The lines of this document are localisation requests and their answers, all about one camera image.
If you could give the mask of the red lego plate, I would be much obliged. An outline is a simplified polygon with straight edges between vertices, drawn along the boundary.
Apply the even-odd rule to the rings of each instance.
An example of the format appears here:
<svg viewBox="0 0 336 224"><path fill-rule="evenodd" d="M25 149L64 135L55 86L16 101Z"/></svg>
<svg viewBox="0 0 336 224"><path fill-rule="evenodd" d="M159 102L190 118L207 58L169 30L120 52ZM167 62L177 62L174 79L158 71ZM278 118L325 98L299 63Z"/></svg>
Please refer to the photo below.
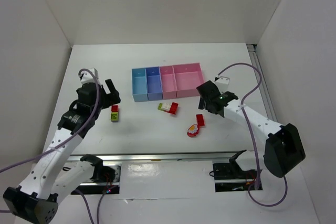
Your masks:
<svg viewBox="0 0 336 224"><path fill-rule="evenodd" d="M204 127L205 126L205 121L204 121L203 114L197 114L196 115L196 120L197 120L197 125L199 127Z"/></svg>

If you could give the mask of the small red lego brick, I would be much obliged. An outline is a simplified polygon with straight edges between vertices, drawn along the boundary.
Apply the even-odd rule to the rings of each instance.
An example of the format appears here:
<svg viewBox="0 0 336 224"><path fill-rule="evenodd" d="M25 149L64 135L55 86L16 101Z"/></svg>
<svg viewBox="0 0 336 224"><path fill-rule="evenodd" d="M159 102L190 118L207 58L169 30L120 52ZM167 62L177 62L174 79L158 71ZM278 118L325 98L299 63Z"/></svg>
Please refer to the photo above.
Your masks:
<svg viewBox="0 0 336 224"><path fill-rule="evenodd" d="M118 105L113 105L111 107L111 112L118 112L118 109L119 109Z"/></svg>

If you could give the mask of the lime green lego brick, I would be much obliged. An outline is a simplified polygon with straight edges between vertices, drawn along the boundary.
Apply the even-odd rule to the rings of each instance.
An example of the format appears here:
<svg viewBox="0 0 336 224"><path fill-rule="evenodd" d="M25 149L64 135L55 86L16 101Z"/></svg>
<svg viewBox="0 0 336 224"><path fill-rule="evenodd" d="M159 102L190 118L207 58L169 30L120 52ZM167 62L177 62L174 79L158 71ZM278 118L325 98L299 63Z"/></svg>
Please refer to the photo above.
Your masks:
<svg viewBox="0 0 336 224"><path fill-rule="evenodd" d="M111 117L110 117L111 122L118 122L119 121L119 112L111 112Z"/></svg>

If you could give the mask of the red flower lego piece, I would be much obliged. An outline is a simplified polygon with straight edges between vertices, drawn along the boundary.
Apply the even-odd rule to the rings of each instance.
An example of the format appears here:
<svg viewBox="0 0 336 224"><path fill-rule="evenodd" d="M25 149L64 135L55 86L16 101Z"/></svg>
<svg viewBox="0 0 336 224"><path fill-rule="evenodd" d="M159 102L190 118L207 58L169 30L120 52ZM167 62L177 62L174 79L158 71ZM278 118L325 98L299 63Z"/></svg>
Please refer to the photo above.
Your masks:
<svg viewBox="0 0 336 224"><path fill-rule="evenodd" d="M193 124L187 130L188 137L196 137L199 134L200 127L197 124Z"/></svg>

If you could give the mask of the green white lego piece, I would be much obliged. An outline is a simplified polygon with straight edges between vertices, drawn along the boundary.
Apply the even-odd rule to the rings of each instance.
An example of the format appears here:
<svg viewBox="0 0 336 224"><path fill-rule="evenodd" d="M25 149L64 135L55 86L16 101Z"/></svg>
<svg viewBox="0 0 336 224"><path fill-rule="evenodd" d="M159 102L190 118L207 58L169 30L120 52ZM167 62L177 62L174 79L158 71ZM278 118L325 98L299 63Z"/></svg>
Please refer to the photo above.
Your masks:
<svg viewBox="0 0 336 224"><path fill-rule="evenodd" d="M170 108L171 108L170 103L159 103L159 105L158 105L158 110L160 110L160 111L169 112Z"/></svg>

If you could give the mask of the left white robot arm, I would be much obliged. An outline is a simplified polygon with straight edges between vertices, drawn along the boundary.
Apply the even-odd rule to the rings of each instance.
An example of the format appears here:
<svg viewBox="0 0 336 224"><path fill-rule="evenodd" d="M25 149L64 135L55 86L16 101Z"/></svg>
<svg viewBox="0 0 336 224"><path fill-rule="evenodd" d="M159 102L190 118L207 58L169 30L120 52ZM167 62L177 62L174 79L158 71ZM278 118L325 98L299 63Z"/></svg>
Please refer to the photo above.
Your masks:
<svg viewBox="0 0 336 224"><path fill-rule="evenodd" d="M115 169L104 166L102 159L91 154L81 157L74 167L59 176L70 155L95 125L101 110L121 101L112 80L105 83L110 93L95 82L77 89L78 99L62 115L47 154L39 158L17 187L5 190L3 199L12 214L30 223L50 223L60 203L81 183L90 180L112 184Z"/></svg>

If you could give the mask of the light blue container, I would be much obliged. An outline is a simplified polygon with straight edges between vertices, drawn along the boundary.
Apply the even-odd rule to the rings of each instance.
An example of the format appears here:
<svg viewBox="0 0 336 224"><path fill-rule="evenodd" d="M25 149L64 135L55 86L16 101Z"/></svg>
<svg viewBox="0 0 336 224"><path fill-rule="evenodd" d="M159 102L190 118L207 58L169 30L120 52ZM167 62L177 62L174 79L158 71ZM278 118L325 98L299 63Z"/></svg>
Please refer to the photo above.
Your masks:
<svg viewBox="0 0 336 224"><path fill-rule="evenodd" d="M144 102L148 100L145 68L132 69L132 95L135 102Z"/></svg>

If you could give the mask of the large pink container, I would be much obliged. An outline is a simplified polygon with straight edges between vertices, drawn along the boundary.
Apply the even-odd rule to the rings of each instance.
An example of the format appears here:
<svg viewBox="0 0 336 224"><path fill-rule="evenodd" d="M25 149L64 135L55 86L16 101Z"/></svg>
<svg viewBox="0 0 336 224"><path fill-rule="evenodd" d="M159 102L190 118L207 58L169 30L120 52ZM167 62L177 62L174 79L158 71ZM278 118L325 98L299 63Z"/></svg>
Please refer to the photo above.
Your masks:
<svg viewBox="0 0 336 224"><path fill-rule="evenodd" d="M200 63L173 65L176 79L177 98L199 96L197 87L204 83Z"/></svg>

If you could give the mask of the small pink container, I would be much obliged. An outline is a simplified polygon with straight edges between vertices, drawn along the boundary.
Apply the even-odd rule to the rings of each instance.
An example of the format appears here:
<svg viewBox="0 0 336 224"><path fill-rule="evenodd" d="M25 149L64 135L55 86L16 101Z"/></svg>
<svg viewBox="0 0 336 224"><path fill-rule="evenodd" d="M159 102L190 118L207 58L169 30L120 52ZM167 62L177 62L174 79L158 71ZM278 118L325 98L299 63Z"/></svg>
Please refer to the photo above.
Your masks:
<svg viewBox="0 0 336 224"><path fill-rule="evenodd" d="M173 66L160 67L163 99L175 99L177 96L177 85Z"/></svg>

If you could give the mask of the dark blue container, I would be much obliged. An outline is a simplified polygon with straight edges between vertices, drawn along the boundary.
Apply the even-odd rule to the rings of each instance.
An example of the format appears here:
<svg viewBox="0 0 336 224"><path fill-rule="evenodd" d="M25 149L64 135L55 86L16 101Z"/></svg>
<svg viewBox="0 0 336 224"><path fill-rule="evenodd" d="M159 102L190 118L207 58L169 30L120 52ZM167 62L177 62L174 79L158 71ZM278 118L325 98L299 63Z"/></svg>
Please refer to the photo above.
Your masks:
<svg viewBox="0 0 336 224"><path fill-rule="evenodd" d="M146 68L148 100L162 100L162 85L159 67Z"/></svg>

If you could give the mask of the aluminium rail right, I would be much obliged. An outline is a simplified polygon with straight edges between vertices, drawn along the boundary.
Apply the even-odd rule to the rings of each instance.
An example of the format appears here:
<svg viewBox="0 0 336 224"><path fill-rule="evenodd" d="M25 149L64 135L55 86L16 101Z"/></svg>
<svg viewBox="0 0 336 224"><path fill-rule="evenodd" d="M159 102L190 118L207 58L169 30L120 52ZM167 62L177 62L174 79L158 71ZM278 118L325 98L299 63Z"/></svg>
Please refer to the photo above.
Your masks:
<svg viewBox="0 0 336 224"><path fill-rule="evenodd" d="M266 109L266 114L270 119L277 122L278 119L276 117L275 110L274 110L274 107L273 107L273 104L270 98L270 94L268 91L268 87L265 82L265 77L264 77L264 74L261 68L261 64L260 64L258 55L256 53L257 45L247 44L246 46L247 46L247 50L250 56L251 64L259 70L262 76L262 81L261 81L261 85L259 89L260 89L261 97L262 97L262 100L263 100L263 103Z"/></svg>

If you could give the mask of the aluminium rail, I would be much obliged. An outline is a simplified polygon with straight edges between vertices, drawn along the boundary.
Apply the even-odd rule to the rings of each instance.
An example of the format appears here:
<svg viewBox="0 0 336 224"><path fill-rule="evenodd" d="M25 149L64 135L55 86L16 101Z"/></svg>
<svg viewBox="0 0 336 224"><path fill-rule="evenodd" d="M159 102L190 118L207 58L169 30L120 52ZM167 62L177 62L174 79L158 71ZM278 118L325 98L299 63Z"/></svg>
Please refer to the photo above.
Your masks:
<svg viewBox="0 0 336 224"><path fill-rule="evenodd" d="M152 153L152 154L112 154L95 156L103 161L123 162L123 161L191 161L201 159L229 159L237 153L235 152L191 152L191 153Z"/></svg>
<svg viewBox="0 0 336 224"><path fill-rule="evenodd" d="M273 104L270 98L270 94L268 91L268 87L265 82L265 77L264 77L264 74L261 68L261 64L260 64L258 55L256 53L257 45L247 44L246 46L247 46L247 50L250 56L251 64L259 70L262 76L262 81L261 81L261 85L259 89L260 89L261 97L262 97L262 100L263 100L263 103L266 109L266 114L270 119L277 122L278 119L276 117L275 110L274 110L274 107L273 107Z"/></svg>

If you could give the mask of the aluminium rail front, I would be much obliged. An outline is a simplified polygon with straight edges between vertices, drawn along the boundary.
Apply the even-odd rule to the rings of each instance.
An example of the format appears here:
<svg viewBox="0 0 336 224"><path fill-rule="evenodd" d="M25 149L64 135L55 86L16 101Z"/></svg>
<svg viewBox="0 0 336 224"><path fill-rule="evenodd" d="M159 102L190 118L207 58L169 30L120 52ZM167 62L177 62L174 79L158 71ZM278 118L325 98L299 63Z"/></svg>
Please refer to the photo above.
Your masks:
<svg viewBox="0 0 336 224"><path fill-rule="evenodd" d="M95 156L103 161L123 162L123 161L191 161L201 159L229 159L237 153L235 152L191 152L191 153L152 153L152 154L112 154Z"/></svg>

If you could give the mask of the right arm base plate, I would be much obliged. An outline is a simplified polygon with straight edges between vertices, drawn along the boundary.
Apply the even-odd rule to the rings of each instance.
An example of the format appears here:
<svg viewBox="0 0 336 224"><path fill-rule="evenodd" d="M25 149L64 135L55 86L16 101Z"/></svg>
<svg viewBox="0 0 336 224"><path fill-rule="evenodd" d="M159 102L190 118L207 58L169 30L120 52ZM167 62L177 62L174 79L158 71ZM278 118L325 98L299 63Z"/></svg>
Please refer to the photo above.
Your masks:
<svg viewBox="0 0 336 224"><path fill-rule="evenodd" d="M215 192L237 192L247 191L257 177L256 170L234 170L229 163L214 163L213 170L209 172L210 177L214 179Z"/></svg>

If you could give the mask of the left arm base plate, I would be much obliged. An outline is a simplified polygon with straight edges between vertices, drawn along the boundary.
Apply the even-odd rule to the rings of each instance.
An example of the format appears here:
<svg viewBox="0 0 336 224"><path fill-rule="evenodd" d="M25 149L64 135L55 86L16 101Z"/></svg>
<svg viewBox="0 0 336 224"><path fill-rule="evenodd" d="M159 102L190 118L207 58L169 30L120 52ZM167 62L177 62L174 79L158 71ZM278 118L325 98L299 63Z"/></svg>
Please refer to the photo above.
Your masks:
<svg viewBox="0 0 336 224"><path fill-rule="evenodd" d="M121 166L119 164L105 166L100 177L81 183L76 190L84 195L117 195L120 193Z"/></svg>

